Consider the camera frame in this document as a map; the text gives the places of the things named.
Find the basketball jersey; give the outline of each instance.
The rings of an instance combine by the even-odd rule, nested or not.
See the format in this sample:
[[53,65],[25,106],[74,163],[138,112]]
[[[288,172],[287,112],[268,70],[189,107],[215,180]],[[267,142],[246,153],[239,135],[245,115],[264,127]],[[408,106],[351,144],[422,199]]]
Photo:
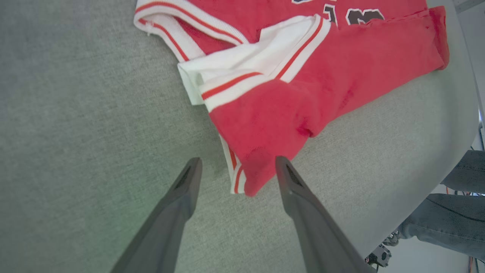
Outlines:
[[221,135],[231,192],[254,196],[276,156],[292,159],[335,118],[445,68],[444,18],[423,0],[178,0],[139,2],[135,25],[185,61],[191,102]]

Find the gray table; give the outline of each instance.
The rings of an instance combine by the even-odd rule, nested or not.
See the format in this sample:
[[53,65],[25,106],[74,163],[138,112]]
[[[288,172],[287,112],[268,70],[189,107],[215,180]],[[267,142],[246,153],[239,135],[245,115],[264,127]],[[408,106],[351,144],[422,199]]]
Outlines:
[[[328,125],[293,164],[359,253],[473,140],[475,86],[450,0],[451,62]],[[107,272],[185,162],[204,160],[178,272],[300,272],[275,179],[229,195],[219,137],[130,1],[0,3],[0,272]]]

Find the printed number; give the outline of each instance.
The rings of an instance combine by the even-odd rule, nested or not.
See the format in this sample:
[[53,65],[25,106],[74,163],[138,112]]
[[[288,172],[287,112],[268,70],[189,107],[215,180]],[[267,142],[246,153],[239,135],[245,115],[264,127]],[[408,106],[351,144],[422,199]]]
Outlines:
[[336,25],[338,25],[337,16],[335,15],[335,5],[325,4],[323,13],[328,14],[328,18],[330,19],[330,22],[334,22]]
[[384,16],[378,9],[366,9],[362,11],[361,9],[349,9],[347,11],[347,23],[360,24],[367,23],[371,19],[381,19],[384,20]]

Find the red and white stripe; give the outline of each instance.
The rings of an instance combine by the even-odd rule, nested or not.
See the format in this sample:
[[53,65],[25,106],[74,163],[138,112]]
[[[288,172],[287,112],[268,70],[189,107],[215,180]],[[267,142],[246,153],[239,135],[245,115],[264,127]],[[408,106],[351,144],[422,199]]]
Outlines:
[[246,184],[246,175],[241,168],[241,162],[237,158],[236,154],[229,148],[227,142],[221,138],[222,148],[224,155],[226,156],[227,168],[229,169],[229,177],[231,179],[230,193],[238,194],[244,193],[244,185]]
[[204,56],[199,46],[174,17],[186,21],[216,39],[234,45],[248,43],[246,37],[236,28],[186,0],[139,0],[135,10],[134,24],[143,31],[162,37],[181,62]]
[[254,87],[272,79],[290,82],[311,54],[325,39],[330,22],[315,15],[310,30],[296,43],[292,50],[269,75],[251,69],[238,69],[227,75],[206,81],[200,86],[202,99],[209,112],[214,108],[238,99]]

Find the blue jeans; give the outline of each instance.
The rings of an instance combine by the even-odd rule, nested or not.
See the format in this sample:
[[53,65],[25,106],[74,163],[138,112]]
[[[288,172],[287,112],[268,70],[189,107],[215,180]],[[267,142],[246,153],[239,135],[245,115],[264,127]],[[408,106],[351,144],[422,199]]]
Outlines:
[[[442,184],[485,193],[485,152],[468,151]],[[485,197],[430,194],[399,226],[419,240],[485,259]]]

